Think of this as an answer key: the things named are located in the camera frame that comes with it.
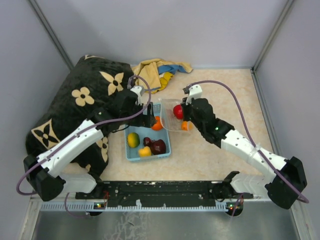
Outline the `small orange mango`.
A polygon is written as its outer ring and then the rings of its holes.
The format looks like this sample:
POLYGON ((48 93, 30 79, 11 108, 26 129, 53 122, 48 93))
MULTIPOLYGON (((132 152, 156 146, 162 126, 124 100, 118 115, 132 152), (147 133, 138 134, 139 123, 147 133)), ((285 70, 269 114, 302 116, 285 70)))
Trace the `small orange mango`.
POLYGON ((191 131, 193 129, 193 124, 190 121, 183 121, 181 123, 181 130, 182 131, 191 131))

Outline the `clear zip top bag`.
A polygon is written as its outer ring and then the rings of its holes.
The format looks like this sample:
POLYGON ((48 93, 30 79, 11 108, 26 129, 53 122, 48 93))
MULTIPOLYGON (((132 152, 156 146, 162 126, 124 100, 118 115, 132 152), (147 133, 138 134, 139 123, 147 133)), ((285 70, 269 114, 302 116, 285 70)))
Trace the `clear zip top bag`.
POLYGON ((178 99, 160 98, 160 122, 162 126, 171 132, 187 132, 181 129, 183 119, 177 119, 173 114, 173 108, 180 105, 181 101, 178 99))

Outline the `green yellow mango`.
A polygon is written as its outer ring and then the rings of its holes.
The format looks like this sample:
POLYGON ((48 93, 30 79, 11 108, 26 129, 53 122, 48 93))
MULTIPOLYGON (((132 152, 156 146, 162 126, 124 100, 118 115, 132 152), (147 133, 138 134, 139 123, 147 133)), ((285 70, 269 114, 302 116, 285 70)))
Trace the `green yellow mango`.
POLYGON ((127 144, 130 148, 136 148, 140 145, 140 136, 136 132, 127 135, 127 144))

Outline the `orange tangerine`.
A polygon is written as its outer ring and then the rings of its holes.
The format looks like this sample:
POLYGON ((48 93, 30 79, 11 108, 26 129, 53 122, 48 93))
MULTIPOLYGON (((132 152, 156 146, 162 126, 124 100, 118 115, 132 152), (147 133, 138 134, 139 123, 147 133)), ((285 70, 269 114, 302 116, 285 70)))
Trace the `orange tangerine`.
POLYGON ((151 127, 152 130, 154 131, 160 131, 163 129, 163 126, 161 124, 161 121, 160 121, 160 117, 159 116, 155 116, 155 124, 151 127))

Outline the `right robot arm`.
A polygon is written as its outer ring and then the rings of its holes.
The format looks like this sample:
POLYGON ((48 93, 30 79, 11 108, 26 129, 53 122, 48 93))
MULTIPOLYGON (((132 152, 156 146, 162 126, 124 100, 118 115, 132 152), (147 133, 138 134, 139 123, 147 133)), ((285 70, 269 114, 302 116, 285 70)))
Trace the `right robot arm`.
POLYGON ((300 159, 294 156, 287 159, 253 145, 233 125, 217 118, 205 98, 190 101, 183 98, 181 107, 183 119, 192 122, 208 143, 238 156, 262 173, 262 177, 236 173, 223 185, 227 197, 235 198, 240 193, 267 195, 273 203, 286 210, 298 200, 298 194, 307 186, 300 159))

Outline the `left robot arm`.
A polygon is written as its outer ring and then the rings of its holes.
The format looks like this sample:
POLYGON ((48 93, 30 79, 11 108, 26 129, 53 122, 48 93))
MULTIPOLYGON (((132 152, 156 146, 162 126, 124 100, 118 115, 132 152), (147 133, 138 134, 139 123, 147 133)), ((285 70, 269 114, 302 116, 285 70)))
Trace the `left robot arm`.
POLYGON ((103 195, 100 179, 90 173, 66 174, 64 168, 91 145, 103 138, 103 128, 111 133, 121 125, 148 127, 155 123, 150 101, 143 104, 145 89, 138 85, 124 89, 106 107, 93 111, 62 142, 46 152, 27 156, 24 161, 25 175, 40 198, 47 202, 64 193, 84 193, 97 199, 103 195))

